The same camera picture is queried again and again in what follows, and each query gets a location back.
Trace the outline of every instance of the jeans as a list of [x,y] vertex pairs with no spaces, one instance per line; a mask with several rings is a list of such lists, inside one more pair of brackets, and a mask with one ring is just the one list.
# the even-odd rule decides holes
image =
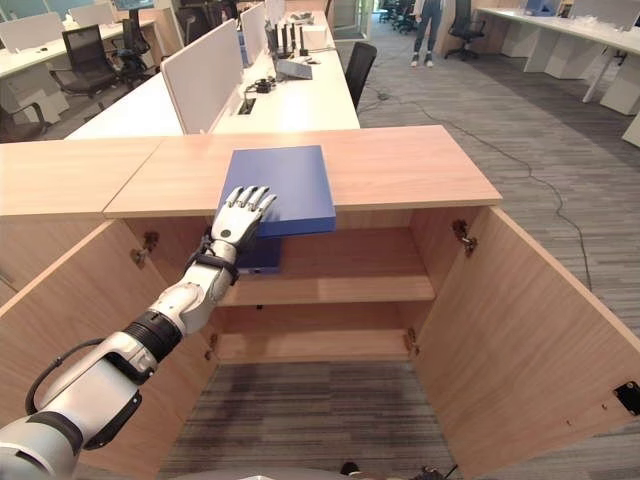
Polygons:
[[420,25],[418,25],[418,36],[416,37],[416,44],[413,47],[413,51],[420,51],[424,34],[427,31],[427,25],[429,24],[429,20],[431,20],[431,31],[429,32],[429,41],[427,42],[427,50],[431,52],[436,44],[438,28],[440,27],[440,19],[442,18],[440,0],[424,0],[421,16],[422,19],[420,20]]

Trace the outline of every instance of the open cabinet door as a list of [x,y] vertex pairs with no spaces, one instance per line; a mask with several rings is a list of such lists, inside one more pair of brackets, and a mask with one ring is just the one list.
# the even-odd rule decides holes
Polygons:
[[[139,248],[124,222],[105,222],[0,308],[0,425],[25,415],[29,386],[55,357],[126,327],[167,287],[148,258],[142,269],[132,262]],[[155,478],[216,367],[209,349],[200,334],[184,340],[141,387],[142,404],[115,440],[80,461]]]
[[613,390],[640,383],[640,340],[502,210],[470,235],[413,358],[465,477],[636,418]]

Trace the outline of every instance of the shoe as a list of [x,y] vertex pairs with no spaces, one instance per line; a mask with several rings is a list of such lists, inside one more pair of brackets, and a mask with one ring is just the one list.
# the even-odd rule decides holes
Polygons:
[[352,473],[356,473],[356,472],[360,472],[360,469],[358,468],[358,465],[356,465],[353,462],[346,462],[344,465],[342,465],[342,468],[340,469],[340,474],[341,475],[351,475]]

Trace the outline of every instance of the cabinet top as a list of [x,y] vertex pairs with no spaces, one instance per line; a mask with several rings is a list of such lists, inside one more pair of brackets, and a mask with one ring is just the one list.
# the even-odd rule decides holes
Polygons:
[[501,200],[443,127],[421,126],[3,145],[0,215],[211,215],[233,150],[302,145],[322,147],[338,211]]

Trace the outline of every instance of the door hinge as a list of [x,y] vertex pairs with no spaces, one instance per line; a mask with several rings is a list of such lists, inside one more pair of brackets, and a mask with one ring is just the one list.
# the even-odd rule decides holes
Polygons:
[[407,335],[404,337],[404,343],[407,347],[407,350],[409,351],[409,355],[420,355],[420,347],[417,344],[416,331],[413,329],[413,327],[407,330]]
[[144,232],[144,243],[142,244],[141,249],[132,249],[129,252],[129,256],[133,263],[135,263],[139,269],[144,268],[144,261],[153,249],[158,245],[158,241],[160,240],[160,235],[158,232]]
[[478,246],[478,239],[475,237],[469,237],[468,225],[465,220],[455,220],[451,224],[453,233],[462,245],[464,245],[464,251],[467,257],[470,257],[473,251]]
[[215,352],[217,346],[218,346],[218,335],[214,333],[213,335],[211,335],[211,337],[209,337],[209,350],[204,352],[204,358],[207,361],[211,360],[211,356]]

